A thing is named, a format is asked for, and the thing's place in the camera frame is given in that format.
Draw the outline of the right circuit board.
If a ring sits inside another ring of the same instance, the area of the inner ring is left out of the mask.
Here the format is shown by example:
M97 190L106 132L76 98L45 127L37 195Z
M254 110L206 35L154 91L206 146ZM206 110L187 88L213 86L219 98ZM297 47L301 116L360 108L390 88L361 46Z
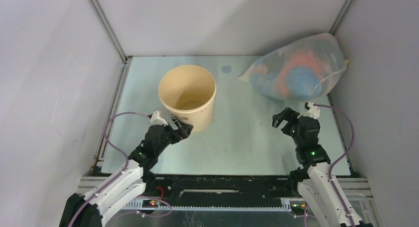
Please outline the right circuit board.
M304 216L304 210L306 208L306 203L298 203L298 204L292 204L291 205L291 214L297 217L303 217Z

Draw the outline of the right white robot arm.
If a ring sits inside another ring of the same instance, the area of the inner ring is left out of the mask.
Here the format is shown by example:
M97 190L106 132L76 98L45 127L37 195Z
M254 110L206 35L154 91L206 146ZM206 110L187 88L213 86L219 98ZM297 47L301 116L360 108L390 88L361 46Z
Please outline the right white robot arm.
M286 107L272 117L274 128L286 122L281 131L293 139L296 158L302 165L290 172L288 192L304 198L322 227L371 227L350 204L333 173L336 163L319 143L320 107L308 102L304 113Z

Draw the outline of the circuit board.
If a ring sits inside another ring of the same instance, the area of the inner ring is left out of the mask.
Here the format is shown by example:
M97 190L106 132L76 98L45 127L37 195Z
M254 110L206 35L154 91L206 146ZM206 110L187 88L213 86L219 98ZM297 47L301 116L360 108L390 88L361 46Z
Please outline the circuit board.
M142 201L143 208L158 208L160 207L160 205L161 205L160 201L156 201L156 200L143 200Z
M304 210L306 208L306 203L298 203L298 204L292 204L291 205L291 214L297 217L303 217L304 216Z

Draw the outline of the beige plastic trash bin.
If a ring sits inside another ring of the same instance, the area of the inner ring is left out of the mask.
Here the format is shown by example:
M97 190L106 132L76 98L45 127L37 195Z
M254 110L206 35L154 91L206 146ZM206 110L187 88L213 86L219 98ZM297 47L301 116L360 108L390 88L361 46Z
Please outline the beige plastic trash bin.
M213 75L197 65L181 65L160 80L159 99L169 114L200 133L213 121L217 85Z

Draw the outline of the large translucent storage bag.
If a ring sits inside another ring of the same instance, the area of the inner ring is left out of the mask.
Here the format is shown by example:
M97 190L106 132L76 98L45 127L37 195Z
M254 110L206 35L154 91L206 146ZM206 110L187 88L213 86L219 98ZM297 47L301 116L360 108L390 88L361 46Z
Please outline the large translucent storage bag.
M239 78L269 98L312 101L328 94L346 69L337 39L322 33L266 54Z

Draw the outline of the left circuit board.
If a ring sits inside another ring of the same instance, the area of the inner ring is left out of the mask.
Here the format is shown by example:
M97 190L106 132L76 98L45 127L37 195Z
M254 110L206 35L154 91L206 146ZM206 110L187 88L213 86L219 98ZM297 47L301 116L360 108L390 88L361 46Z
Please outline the left circuit board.
M142 201L143 208L158 208L160 207L160 205L161 205L160 201L156 201L156 200L143 200Z

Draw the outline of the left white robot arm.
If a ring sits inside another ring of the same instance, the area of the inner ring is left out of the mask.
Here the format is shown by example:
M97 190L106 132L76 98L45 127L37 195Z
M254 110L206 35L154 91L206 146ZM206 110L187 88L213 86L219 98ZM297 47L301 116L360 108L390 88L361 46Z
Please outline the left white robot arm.
M172 117L171 126L157 112L148 115L152 125L140 145L125 155L125 163L105 181L83 195L72 194L60 220L61 227L104 227L128 202L155 192L151 169L171 144L189 137L193 125Z

